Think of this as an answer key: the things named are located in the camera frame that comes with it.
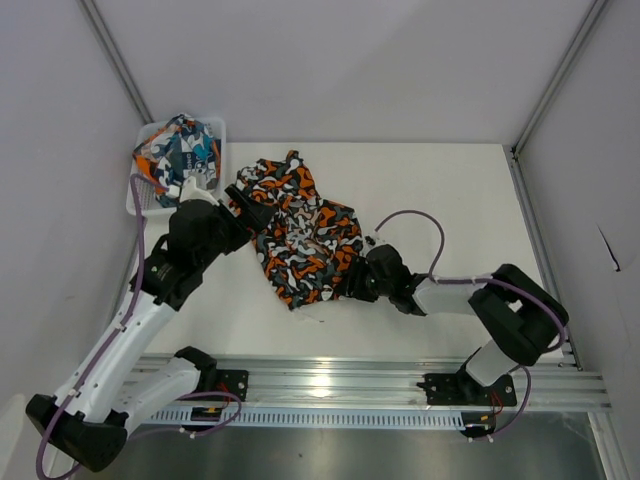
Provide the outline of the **orange black camo shorts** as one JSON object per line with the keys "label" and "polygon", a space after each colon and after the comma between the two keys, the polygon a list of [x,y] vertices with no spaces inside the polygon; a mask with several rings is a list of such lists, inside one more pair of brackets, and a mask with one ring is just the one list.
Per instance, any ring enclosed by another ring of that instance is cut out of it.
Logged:
{"label": "orange black camo shorts", "polygon": [[281,161],[259,159],[243,167],[235,186],[275,209],[253,245],[278,299],[289,310],[337,300],[338,287],[364,250],[356,211],[320,195],[296,150]]}

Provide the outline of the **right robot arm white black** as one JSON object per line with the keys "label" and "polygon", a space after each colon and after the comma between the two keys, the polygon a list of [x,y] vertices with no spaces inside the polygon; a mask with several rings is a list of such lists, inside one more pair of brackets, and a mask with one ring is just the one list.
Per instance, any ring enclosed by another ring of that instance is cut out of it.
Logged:
{"label": "right robot arm white black", "polygon": [[358,258],[338,287],[340,295],[374,302],[387,298],[406,315],[458,314],[477,318],[489,341],[454,373],[427,373],[418,387],[431,406],[513,406],[511,374],[531,367],[566,340],[566,309],[520,268],[468,278],[413,273],[390,245]]}

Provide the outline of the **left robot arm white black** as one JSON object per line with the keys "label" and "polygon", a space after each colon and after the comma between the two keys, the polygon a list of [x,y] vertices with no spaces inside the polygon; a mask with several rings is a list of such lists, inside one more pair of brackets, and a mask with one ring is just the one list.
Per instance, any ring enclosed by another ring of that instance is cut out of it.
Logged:
{"label": "left robot arm white black", "polygon": [[46,478],[48,446],[99,472],[123,450],[133,432],[176,400],[215,397],[217,362],[185,347],[159,371],[128,393],[124,381],[147,346],[198,289],[206,270],[221,255],[249,243],[276,210],[231,185],[229,209],[197,188],[183,190],[168,231],[142,251],[121,309],[69,379],[52,395],[36,394],[26,415],[41,435],[36,472]]}

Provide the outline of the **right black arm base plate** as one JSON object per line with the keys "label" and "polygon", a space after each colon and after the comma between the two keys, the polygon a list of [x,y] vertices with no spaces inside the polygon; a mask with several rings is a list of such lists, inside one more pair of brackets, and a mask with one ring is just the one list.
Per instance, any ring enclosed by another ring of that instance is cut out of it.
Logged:
{"label": "right black arm base plate", "polygon": [[425,393],[430,406],[517,405],[513,378],[508,374],[500,376],[489,386],[482,386],[462,371],[426,373],[416,386]]}

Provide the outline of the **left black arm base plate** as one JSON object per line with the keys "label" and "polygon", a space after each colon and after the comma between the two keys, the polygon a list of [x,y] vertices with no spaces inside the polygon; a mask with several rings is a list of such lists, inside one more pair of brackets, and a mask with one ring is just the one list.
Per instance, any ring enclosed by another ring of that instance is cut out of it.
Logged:
{"label": "left black arm base plate", "polygon": [[247,370],[218,370],[216,380],[209,392],[229,392],[244,402],[247,397],[249,377],[250,374]]}

